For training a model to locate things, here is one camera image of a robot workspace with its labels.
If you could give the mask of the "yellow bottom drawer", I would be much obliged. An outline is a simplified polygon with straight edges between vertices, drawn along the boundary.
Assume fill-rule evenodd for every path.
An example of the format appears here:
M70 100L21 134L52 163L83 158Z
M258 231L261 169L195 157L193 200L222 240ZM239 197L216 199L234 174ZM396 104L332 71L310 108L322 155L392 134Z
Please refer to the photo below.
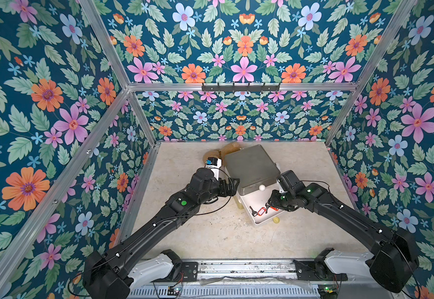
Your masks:
M238 197L235 197L235 201L236 201L236 205L237 205L238 209L244 209L244 206Z

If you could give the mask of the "red tagged key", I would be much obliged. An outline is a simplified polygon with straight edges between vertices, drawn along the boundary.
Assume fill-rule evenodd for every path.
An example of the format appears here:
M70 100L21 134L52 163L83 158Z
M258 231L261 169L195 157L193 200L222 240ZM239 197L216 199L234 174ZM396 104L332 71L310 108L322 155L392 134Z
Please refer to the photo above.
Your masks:
M260 209L255 210L252 206L249 206L249 209L253 218L261 217L267 213L266 207L261 207Z

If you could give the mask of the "white drawer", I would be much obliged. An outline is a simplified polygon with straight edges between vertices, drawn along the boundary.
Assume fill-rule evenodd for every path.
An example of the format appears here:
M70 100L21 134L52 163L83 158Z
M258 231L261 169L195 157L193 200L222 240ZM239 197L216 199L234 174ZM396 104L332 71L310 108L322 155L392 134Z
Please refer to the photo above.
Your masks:
M251 223L254 224L255 226L263 225L269 221L272 221L275 217L280 216L282 213L285 213L285 211L283 211L283 210L278 210L278 209L274 209L274 208L267 208L267 206L266 206L267 201L270 198L270 195L274 189L280 191L280 186L278 183L276 183L272 186L269 186L268 188L266 188L263 191L262 190L256 191L256 192L253 192L253 193L250 193L248 195L240 197L240 200L244 206L244 209L248 213L248 216L251 220ZM253 218L251 215L249 206L252 206L255 210L258 210L261 207L266 207L267 213L261 217Z

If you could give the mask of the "grey three-drawer cabinet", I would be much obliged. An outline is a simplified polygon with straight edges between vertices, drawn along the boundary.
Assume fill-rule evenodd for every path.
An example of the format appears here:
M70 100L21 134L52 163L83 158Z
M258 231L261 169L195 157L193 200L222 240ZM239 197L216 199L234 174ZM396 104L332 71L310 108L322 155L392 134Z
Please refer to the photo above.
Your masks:
M226 172L232 178L268 178L280 175L279 167L273 162L262 145L242 148L226 156Z

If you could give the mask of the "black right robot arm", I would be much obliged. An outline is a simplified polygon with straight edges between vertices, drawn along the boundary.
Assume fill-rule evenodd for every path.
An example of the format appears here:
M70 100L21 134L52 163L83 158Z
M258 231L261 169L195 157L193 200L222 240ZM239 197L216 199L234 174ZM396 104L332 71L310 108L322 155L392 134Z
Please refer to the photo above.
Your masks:
M293 171L277 177L280 189L267 202L287 212L306 209L331 221L363 244L366 252L356 254L328 249L316 259L333 274L373 279L389 292L400 293L420 266L418 247L412 233L379 224L338 200L320 184L308 186Z

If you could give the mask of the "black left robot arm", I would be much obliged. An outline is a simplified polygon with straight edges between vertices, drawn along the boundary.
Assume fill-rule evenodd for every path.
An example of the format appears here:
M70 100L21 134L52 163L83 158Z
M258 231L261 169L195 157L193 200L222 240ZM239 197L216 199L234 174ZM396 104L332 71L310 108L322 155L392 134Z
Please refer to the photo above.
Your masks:
M208 168L199 168L191 181L172 194L143 227L130 237L101 254L91 253L82 273L83 287L92 299L125 299L134 282L130 273L134 266L162 239L182 226L200 207L218 197L236 195L240 179L217 179Z

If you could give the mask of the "brown plush teddy bear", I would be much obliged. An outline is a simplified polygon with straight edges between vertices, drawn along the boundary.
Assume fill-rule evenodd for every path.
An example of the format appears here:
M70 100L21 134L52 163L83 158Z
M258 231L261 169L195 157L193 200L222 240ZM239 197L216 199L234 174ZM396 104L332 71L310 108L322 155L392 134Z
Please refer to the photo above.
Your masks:
M203 156L203 163L206 165L208 159L210 158L219 158L222 161L222 166L226 167L226 156L228 156L231 153L235 153L237 151L242 150L242 146L238 142L229 143L226 146L222 147L221 149L214 149L211 151L208 151Z

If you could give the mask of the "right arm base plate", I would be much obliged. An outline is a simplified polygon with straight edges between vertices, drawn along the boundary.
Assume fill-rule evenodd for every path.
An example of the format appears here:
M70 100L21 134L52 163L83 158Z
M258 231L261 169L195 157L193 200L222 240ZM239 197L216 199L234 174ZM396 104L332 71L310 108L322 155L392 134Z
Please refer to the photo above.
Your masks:
M326 265L324 259L334 251L329 247L321 251L313 260L293 260L297 278L303 281L347 281L347 274L337 274Z

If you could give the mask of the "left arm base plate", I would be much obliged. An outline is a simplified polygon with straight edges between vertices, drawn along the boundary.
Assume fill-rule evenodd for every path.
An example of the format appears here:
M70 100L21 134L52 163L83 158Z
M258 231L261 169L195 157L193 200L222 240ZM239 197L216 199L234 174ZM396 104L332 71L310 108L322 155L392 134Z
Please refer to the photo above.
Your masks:
M199 263L184 261L174 251L164 250L162 254L170 260L172 268L167 276L156 279L155 282L196 282L198 278Z

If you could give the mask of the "aluminium front rail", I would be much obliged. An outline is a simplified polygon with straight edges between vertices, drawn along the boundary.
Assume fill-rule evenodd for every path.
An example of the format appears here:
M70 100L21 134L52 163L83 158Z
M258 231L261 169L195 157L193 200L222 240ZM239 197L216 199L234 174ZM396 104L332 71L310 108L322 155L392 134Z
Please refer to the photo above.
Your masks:
M347 275L347 281L303 281L295 259L207 259L196 282L149 282L131 290L131 299L406 299L373 279Z

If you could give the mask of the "black wall hook rack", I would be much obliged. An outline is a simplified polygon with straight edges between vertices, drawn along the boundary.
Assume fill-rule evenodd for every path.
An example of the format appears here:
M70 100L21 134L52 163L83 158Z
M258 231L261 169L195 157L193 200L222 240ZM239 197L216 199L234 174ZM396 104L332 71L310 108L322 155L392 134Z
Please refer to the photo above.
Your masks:
M203 92L276 92L280 91L280 84L267 83L203 83Z

